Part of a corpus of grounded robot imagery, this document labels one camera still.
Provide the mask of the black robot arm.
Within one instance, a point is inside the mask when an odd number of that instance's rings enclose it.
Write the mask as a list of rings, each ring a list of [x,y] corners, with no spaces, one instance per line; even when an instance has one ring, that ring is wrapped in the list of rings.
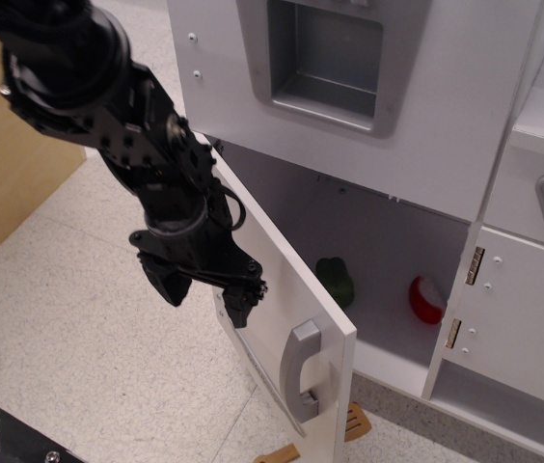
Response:
[[[133,61],[125,30],[89,1],[0,1],[5,98],[39,133],[96,149],[141,203],[130,235],[150,283],[178,306],[193,281],[217,286],[236,328],[266,285],[232,234],[233,192],[151,70]]]

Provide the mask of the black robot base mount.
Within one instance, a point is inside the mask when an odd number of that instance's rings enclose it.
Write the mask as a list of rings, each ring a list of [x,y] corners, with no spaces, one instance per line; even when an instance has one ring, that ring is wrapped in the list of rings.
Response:
[[[84,462],[84,459],[0,409],[0,462]]]

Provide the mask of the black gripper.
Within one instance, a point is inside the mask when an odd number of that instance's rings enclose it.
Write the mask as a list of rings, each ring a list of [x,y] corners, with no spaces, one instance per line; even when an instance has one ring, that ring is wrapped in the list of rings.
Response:
[[[266,283],[261,265],[233,240],[232,233],[246,219],[245,206],[237,204],[234,222],[225,200],[196,200],[187,211],[143,201],[146,228],[129,241],[149,282],[167,303],[179,307],[193,280],[218,286],[233,327],[241,329],[263,298]]]

